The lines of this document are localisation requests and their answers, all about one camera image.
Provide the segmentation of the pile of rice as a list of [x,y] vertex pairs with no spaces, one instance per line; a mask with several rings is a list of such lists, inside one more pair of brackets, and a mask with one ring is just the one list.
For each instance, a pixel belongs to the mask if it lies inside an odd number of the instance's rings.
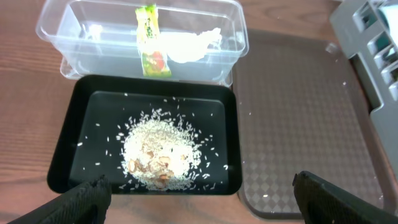
[[95,93],[70,182],[105,175],[118,192],[215,194],[228,178],[224,107],[193,98]]

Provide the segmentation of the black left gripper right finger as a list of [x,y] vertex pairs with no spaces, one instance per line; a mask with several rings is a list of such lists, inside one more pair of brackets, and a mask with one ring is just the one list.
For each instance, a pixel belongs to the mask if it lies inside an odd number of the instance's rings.
[[397,224],[397,217],[365,202],[319,176],[295,174],[294,196],[305,223]]

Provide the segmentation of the white tissue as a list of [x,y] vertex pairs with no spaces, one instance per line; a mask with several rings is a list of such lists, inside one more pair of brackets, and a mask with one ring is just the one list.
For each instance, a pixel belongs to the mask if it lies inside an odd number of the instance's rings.
[[222,40],[221,29],[204,31],[200,34],[189,32],[162,32],[160,41],[168,57],[177,63],[196,62],[205,57],[210,45]]

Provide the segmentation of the light blue bowl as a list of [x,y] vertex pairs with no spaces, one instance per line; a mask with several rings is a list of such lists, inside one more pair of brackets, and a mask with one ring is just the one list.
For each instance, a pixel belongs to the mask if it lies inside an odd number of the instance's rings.
[[383,23],[387,26],[390,35],[397,35],[397,4],[383,5],[378,8]]

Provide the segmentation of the green snack wrapper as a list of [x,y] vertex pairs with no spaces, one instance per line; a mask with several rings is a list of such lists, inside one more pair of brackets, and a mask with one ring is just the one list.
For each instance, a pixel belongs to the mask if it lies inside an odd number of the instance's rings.
[[137,18],[137,46],[145,77],[168,78],[172,76],[167,64],[167,53],[160,39],[158,9],[155,4],[135,10]]

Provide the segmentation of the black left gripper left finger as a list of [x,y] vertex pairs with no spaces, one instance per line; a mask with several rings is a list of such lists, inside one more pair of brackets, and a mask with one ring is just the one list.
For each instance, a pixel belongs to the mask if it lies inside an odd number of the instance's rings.
[[103,224],[111,204],[105,176],[84,182],[10,224]]

